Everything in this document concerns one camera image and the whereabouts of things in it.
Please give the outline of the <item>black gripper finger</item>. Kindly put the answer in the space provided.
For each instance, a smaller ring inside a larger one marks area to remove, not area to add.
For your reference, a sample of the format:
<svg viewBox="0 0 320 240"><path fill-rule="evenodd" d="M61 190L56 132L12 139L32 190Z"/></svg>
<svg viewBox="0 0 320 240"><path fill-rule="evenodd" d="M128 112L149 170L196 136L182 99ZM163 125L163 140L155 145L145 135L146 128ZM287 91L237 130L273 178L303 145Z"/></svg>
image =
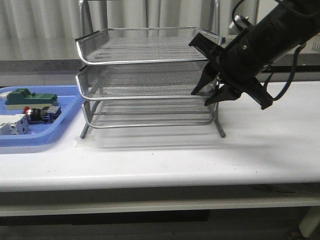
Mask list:
<svg viewBox="0 0 320 240"><path fill-rule="evenodd" d="M224 84L221 88L219 88L214 95L209 97L204 105L209 106L214 103L219 103L223 101L235 101L239 99L242 95L241 91L238 91L236 89L233 89L232 87L228 86L227 84Z"/></svg>
<svg viewBox="0 0 320 240"><path fill-rule="evenodd" d="M196 95L200 90L211 83L216 78L216 76L217 71L211 65L206 65L202 71L200 80L191 92L191 95Z"/></svg>

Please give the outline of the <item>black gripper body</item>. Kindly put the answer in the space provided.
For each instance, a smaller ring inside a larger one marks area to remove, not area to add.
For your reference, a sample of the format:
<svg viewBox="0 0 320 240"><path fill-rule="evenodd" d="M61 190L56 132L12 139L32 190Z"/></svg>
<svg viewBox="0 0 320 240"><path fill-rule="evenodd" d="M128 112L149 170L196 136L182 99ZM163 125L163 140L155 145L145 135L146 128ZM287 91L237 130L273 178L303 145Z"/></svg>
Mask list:
<svg viewBox="0 0 320 240"><path fill-rule="evenodd" d="M223 48L198 33L189 46L196 48L208 59L207 65L216 70L216 77L223 85L248 94L262 110L272 105L271 95L256 78L266 63L252 55L245 36L236 37Z"/></svg>

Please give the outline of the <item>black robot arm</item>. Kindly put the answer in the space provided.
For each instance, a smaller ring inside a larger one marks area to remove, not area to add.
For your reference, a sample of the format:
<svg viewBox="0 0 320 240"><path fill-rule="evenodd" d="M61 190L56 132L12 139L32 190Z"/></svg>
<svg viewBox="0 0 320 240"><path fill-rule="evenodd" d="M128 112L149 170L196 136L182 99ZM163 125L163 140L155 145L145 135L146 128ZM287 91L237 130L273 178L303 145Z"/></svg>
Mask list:
<svg viewBox="0 0 320 240"><path fill-rule="evenodd" d="M239 34L225 48L201 33L191 40L189 46L195 47L208 59L192 95L218 79L223 86L206 100L205 105L235 101L242 93L247 93L264 110L286 93L295 76L300 51L320 32L320 2L279 0L277 3L256 25L243 16L236 19L233 12L233 26ZM295 52L290 75L279 94L273 97L267 91L270 80L260 84L256 76L271 68L272 63L291 49Z"/></svg>

